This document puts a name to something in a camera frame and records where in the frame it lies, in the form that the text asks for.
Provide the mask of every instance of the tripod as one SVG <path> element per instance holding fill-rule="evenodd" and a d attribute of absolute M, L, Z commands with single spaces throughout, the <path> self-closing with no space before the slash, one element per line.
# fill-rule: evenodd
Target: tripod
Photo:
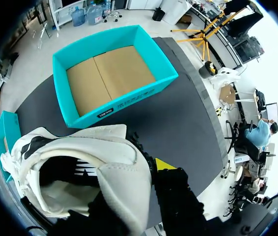
<path fill-rule="evenodd" d="M 208 38 L 210 38 L 213 34 L 215 34 L 219 29 L 221 29 L 223 26 L 225 26 L 230 20 L 232 20 L 237 14 L 239 14 L 241 11 L 243 11 L 245 9 L 245 7 L 243 9 L 241 9 L 240 11 L 236 12 L 235 14 L 233 14 L 232 16 L 230 16 L 229 18 L 227 18 L 225 21 L 223 21 L 219 26 L 214 26 L 214 24 L 223 16 L 225 16 L 225 13 L 222 12 L 219 16 L 217 16 L 206 28 L 204 28 L 203 30 L 199 30 L 199 29 L 172 29 L 171 32 L 177 32 L 177 31 L 184 31 L 184 32 L 195 32 L 194 34 L 190 35 L 189 38 L 190 39 L 183 39 L 183 40 L 178 40 L 176 42 L 180 43 L 180 42 L 188 42 L 188 41 L 201 41 L 200 43 L 196 44 L 197 47 L 200 47 L 201 45 L 203 45 L 202 47 L 202 61 L 204 61 L 205 59 L 205 54 L 207 53 L 208 55 L 208 60 L 210 60 L 210 53 L 209 53 L 209 42 L 208 42 Z"/>

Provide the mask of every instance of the computer monitor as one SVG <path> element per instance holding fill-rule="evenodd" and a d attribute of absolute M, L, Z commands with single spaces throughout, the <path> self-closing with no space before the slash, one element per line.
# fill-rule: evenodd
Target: computer monitor
<path fill-rule="evenodd" d="M 262 113 L 262 117 L 265 119 L 273 119 L 278 124 L 278 104 L 267 104 L 266 110 Z"/>

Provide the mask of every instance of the black table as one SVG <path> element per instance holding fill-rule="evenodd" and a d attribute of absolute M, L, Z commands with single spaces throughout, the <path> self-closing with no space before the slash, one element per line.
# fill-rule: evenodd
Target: black table
<path fill-rule="evenodd" d="M 136 131 L 144 150 L 189 175 L 189 185 L 199 195 L 227 163 L 221 125 L 207 90 L 184 52 L 172 38 L 154 38 L 179 77 L 162 92 L 135 103 L 93 126 L 126 124 Z M 66 136 L 68 128 L 58 105 L 53 76 L 40 84 L 18 108 L 21 134 L 40 126 Z M 154 189 L 148 227 L 161 222 Z"/>

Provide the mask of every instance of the teal box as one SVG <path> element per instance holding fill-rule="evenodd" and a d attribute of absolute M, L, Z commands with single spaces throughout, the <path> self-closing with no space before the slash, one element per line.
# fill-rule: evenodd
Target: teal box
<path fill-rule="evenodd" d="M 14 144 L 21 138 L 18 116 L 15 113 L 3 111 L 0 116 L 0 156 L 6 153 L 4 138 L 7 141 L 8 151 L 11 153 Z M 0 169 L 6 182 L 12 180 L 10 173 L 3 170 L 1 161 Z"/>
<path fill-rule="evenodd" d="M 66 70 L 97 55 L 128 46 L 134 46 L 156 81 L 80 116 L 70 90 Z M 102 31 L 66 46 L 53 55 L 53 74 L 58 103 L 66 125 L 81 129 L 161 92 L 178 77 L 165 54 L 140 26 Z"/>

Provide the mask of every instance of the cardboard bottom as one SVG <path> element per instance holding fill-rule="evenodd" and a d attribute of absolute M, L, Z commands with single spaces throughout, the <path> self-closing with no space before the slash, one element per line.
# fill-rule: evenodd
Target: cardboard bottom
<path fill-rule="evenodd" d="M 68 69 L 67 77 L 81 117 L 156 81 L 134 46 L 85 60 Z"/>

